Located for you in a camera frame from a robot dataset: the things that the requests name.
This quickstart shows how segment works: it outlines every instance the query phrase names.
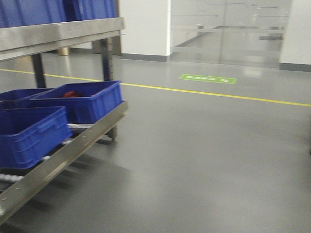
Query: glass door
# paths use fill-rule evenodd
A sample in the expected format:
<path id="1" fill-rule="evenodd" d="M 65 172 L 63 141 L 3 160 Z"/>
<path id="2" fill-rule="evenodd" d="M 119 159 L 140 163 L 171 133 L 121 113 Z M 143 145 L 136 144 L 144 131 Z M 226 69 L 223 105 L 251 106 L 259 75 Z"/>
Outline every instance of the glass door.
<path id="1" fill-rule="evenodd" d="M 172 61 L 278 67 L 291 0 L 172 0 Z"/>

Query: blue plastic crate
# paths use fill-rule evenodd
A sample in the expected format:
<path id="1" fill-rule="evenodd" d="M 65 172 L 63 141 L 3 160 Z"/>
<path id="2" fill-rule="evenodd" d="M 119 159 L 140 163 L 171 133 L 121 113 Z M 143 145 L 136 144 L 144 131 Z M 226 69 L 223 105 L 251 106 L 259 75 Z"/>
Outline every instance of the blue plastic crate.
<path id="1" fill-rule="evenodd" d="M 70 123 L 93 124 L 122 103 L 120 83 L 70 83 L 40 94 L 30 102 L 35 107 L 66 106 Z M 69 91 L 77 91 L 84 97 L 63 98 Z"/>
<path id="2" fill-rule="evenodd" d="M 10 108 L 28 108 L 29 99 L 51 90 L 50 88 L 21 89 L 0 93 L 0 110 Z"/>
<path id="3" fill-rule="evenodd" d="M 65 22 L 62 0 L 0 0 L 0 27 Z"/>
<path id="4" fill-rule="evenodd" d="M 64 0 L 67 21 L 116 17 L 114 0 Z"/>
<path id="5" fill-rule="evenodd" d="M 117 17 L 115 0 L 106 0 L 106 8 L 108 11 L 108 18 Z"/>
<path id="6" fill-rule="evenodd" d="M 0 167 L 34 166 L 72 135 L 65 107 L 9 109 L 0 112 Z"/>

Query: metal rack leg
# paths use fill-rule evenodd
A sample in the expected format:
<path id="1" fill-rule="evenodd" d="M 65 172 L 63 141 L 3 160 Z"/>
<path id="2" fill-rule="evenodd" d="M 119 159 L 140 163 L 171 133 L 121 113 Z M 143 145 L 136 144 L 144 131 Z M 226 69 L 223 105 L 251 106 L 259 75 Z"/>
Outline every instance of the metal rack leg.
<path id="1" fill-rule="evenodd" d="M 114 0 L 115 2 L 115 11 L 116 17 L 120 17 L 120 0 Z M 112 54 L 113 55 L 122 55 L 121 52 L 121 37 L 115 36 L 111 38 L 112 41 Z"/>
<path id="2" fill-rule="evenodd" d="M 45 83 L 43 64 L 41 59 L 41 54 L 34 54 L 31 56 L 33 61 L 33 67 L 35 71 L 35 81 L 38 88 L 46 88 L 47 85 Z"/>
<path id="3" fill-rule="evenodd" d="M 102 52 L 103 79 L 105 81 L 114 80 L 112 38 L 100 40 L 100 45 Z M 106 135 L 114 141 L 117 137 L 117 126 L 113 127 Z"/>

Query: white pillar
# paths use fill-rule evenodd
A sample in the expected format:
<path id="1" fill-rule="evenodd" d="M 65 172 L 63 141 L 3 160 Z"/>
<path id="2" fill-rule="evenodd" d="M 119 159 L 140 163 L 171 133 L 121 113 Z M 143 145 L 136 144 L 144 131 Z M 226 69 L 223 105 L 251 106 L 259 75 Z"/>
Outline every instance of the white pillar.
<path id="1" fill-rule="evenodd" d="M 293 0 L 280 68 L 311 71 L 311 0 Z"/>
<path id="2" fill-rule="evenodd" d="M 120 0 L 120 16 L 123 54 L 170 55 L 171 0 Z"/>

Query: stainless steel rack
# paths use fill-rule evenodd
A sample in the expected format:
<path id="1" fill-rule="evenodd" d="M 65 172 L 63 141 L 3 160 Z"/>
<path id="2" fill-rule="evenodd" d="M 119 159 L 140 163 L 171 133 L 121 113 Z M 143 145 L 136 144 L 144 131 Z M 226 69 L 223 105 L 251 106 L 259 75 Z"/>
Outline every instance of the stainless steel rack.
<path id="1" fill-rule="evenodd" d="M 122 18 L 3 28 L 0 29 L 0 62 L 31 55 L 37 87 L 45 88 L 42 52 L 85 42 L 98 42 L 103 61 L 103 79 L 113 80 L 112 53 L 113 49 L 120 49 L 118 42 L 120 43 L 121 29 L 124 29 Z M 114 140 L 117 136 L 115 126 L 126 111 L 127 102 L 124 101 L 70 143 L 58 149 L 50 159 L 30 169 L 23 179 L 9 185 L 0 194 L 0 224 L 103 135 Z"/>

